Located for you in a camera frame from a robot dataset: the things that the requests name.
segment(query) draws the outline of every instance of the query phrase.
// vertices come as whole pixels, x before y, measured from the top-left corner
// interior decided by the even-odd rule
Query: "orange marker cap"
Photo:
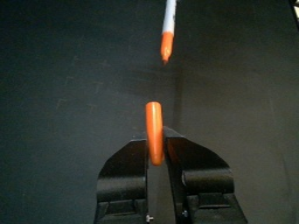
[[[161,42],[161,56],[163,56],[163,63],[168,62],[168,59],[172,55],[173,50],[173,34],[167,31],[163,33],[163,42]]]
[[[152,164],[160,165],[164,160],[163,112],[161,104],[156,101],[145,104],[145,132]]]

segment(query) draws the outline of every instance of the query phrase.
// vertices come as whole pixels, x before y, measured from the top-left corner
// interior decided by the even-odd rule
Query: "black background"
[[[167,66],[164,0],[12,0],[0,9],[0,223],[92,223],[99,170],[144,131],[149,101],[164,124],[228,162],[248,222],[297,223],[287,1],[183,0]],[[156,177],[151,189],[164,185]],[[155,223],[172,223],[164,196],[151,197]]]

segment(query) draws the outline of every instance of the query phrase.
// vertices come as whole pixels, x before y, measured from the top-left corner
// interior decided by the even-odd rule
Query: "marker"
[[[163,43],[161,56],[163,63],[168,62],[173,49],[173,24],[175,24],[176,0],[167,0],[163,18]]]
[[[153,165],[164,160],[164,131],[161,104],[151,101],[145,104],[145,132],[149,157]]]

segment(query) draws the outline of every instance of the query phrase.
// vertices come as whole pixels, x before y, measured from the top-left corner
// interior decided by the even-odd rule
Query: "orange cap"
[[[163,63],[168,62],[168,59],[172,55],[173,50],[173,34],[167,31],[163,33],[163,43],[161,43],[161,56],[163,56]]]
[[[160,165],[164,160],[163,113],[161,104],[156,101],[145,104],[145,132],[152,164]]]

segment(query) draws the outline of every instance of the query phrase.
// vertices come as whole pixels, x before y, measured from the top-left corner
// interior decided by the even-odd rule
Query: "white marker barrel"
[[[176,0],[167,0],[164,18],[163,18],[163,33],[171,32],[173,34],[175,7],[176,7]]]

